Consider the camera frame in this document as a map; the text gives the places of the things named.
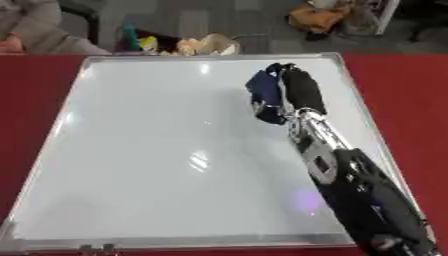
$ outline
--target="red tablecloth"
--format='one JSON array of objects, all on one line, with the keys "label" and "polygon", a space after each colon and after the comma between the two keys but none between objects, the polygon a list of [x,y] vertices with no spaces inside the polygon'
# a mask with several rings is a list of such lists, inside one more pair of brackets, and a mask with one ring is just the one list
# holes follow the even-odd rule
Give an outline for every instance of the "red tablecloth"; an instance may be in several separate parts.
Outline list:
[{"label": "red tablecloth", "polygon": [[[367,106],[448,253],[448,55],[345,55]],[[0,218],[20,191],[83,57],[0,58]],[[146,253],[129,252],[142,256]],[[157,255],[361,255],[356,249],[152,252]]]}]

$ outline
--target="floor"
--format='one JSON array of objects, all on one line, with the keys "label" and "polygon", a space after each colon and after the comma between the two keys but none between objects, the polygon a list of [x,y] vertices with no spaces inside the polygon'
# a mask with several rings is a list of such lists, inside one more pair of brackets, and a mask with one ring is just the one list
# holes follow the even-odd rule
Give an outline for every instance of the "floor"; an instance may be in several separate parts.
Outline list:
[{"label": "floor", "polygon": [[[300,0],[77,0],[101,10],[100,46],[112,50],[123,24],[166,35],[202,38],[208,33],[238,36],[245,54],[269,53],[448,53],[448,29],[428,31],[425,40],[407,42],[411,22],[393,20],[381,37],[330,38],[308,42],[285,24]],[[85,36],[86,25],[64,14],[62,27]]]}]

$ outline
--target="white surface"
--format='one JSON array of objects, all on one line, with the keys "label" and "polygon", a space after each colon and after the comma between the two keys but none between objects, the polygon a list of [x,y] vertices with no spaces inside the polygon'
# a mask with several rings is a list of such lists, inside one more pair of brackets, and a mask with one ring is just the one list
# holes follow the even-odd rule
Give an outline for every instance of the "white surface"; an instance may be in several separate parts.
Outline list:
[{"label": "white surface", "polygon": [[330,58],[134,60],[93,61],[80,73],[10,216],[10,237],[41,247],[349,242],[286,127],[253,117],[244,85],[274,62],[310,72],[333,126],[396,171]]}]

